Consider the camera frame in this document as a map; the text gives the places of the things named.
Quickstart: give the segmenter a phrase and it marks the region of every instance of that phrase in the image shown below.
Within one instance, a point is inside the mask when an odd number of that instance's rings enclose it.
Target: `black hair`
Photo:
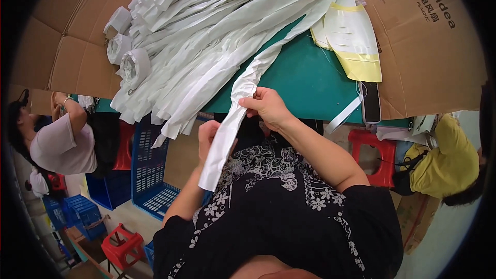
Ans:
[[[41,173],[43,178],[45,178],[45,181],[49,187],[49,190],[51,191],[51,182],[48,178],[48,174],[52,172],[49,172],[40,166],[36,164],[33,159],[31,158],[31,155],[29,154],[28,147],[24,143],[24,136],[22,136],[21,131],[19,130],[19,127],[17,127],[17,121],[19,119],[19,115],[21,113],[21,108],[25,107],[27,105],[27,97],[29,95],[28,89],[22,91],[21,96],[24,94],[24,98],[22,100],[16,100],[15,102],[9,103],[8,110],[7,110],[7,135],[9,139],[9,143],[12,145],[12,147],[22,155],[23,158],[25,158],[31,165],[33,165],[38,172]],[[26,183],[24,183],[26,189],[29,191],[31,189],[31,185],[28,186]]]
[[[486,165],[480,165],[479,176],[467,189],[450,196],[443,198],[443,204],[447,206],[461,206],[471,204],[476,201],[484,189],[484,182],[486,180]]]
[[[26,182],[24,183],[24,187],[28,190],[28,191],[31,191],[33,189],[33,187],[31,186],[31,183],[29,183],[28,180],[26,180]]]

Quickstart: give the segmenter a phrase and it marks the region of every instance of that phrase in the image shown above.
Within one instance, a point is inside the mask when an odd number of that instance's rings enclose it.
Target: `bracelet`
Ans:
[[[63,103],[63,105],[64,105],[64,109],[65,109],[65,102],[66,102],[68,99],[70,99],[70,100],[74,101],[74,99],[72,99],[72,97],[71,97],[71,96],[68,96],[68,97],[65,99],[64,103]]]

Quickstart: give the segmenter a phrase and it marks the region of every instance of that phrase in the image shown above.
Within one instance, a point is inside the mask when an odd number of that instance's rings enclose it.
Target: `blue plastic crate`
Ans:
[[[159,148],[150,147],[160,134],[162,125],[152,125],[150,114],[143,117],[136,126],[131,162],[131,201],[141,210],[158,220],[164,214],[180,189],[164,183],[165,160],[169,139]],[[203,205],[210,200],[212,192],[206,192]]]
[[[45,205],[46,214],[50,221],[52,221],[55,230],[59,230],[67,226],[64,212],[60,203],[48,196],[43,196],[43,204]]]
[[[98,206],[86,197],[76,195],[65,198],[64,203],[67,205],[68,220],[71,224],[76,226],[81,234],[83,234],[89,241],[96,239],[98,236],[107,231],[103,222],[93,228],[87,228],[92,223],[102,219],[102,215],[98,210]]]
[[[131,171],[112,170],[103,179],[86,174],[91,199],[98,205],[114,210],[131,199]]]
[[[145,246],[145,255],[146,258],[148,259],[148,263],[150,264],[150,267],[153,270],[153,261],[155,260],[155,255],[153,253],[153,240]]]

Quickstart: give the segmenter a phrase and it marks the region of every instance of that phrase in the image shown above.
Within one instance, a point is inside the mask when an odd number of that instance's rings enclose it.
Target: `green table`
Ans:
[[[297,20],[266,42],[202,109],[203,112],[227,113],[231,107],[234,80],[245,71],[252,59],[281,40]],[[357,97],[356,82],[346,77],[334,52],[313,43],[310,31],[298,35],[283,46],[281,53],[260,79],[260,86],[275,89],[288,109],[298,118],[331,121]],[[100,99],[96,111],[115,112],[110,99]],[[354,110],[347,123],[363,124],[362,110]],[[409,119],[381,121],[384,126],[408,127]]]

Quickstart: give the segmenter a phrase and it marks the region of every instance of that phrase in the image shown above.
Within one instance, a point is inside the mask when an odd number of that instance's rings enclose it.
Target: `white floral pattern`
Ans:
[[[215,206],[214,203],[209,204],[207,207],[205,207],[203,210],[205,210],[206,214],[205,215],[215,215],[215,210],[217,210],[218,207]]]
[[[244,183],[245,192],[248,192],[261,181],[279,179],[282,182],[281,187],[289,192],[294,192],[298,188],[295,171],[299,171],[303,175],[307,205],[318,212],[325,212],[328,218],[332,217],[343,227],[351,255],[358,268],[365,271],[363,261],[352,241],[351,230],[344,218],[343,211],[335,212],[335,206],[328,207],[328,204],[332,203],[343,209],[346,196],[322,181],[312,166],[294,148],[282,148],[280,155],[275,154],[272,146],[275,144],[277,141],[273,139],[262,146],[253,146],[232,155],[232,158],[223,168],[214,197],[202,209],[204,212],[199,209],[193,215],[196,230],[191,237],[189,248],[194,249],[201,233],[214,222],[220,220],[227,209],[231,208],[233,183],[241,180],[240,183]],[[197,224],[200,222],[203,223],[203,227],[198,229]],[[167,277],[168,279],[174,279],[184,265],[184,257],[187,254],[188,251],[175,264]]]
[[[313,200],[312,201],[312,209],[317,209],[317,211],[320,211],[322,208],[325,208],[326,207],[326,201],[323,199],[323,200],[320,200],[320,198],[317,197],[316,200]]]

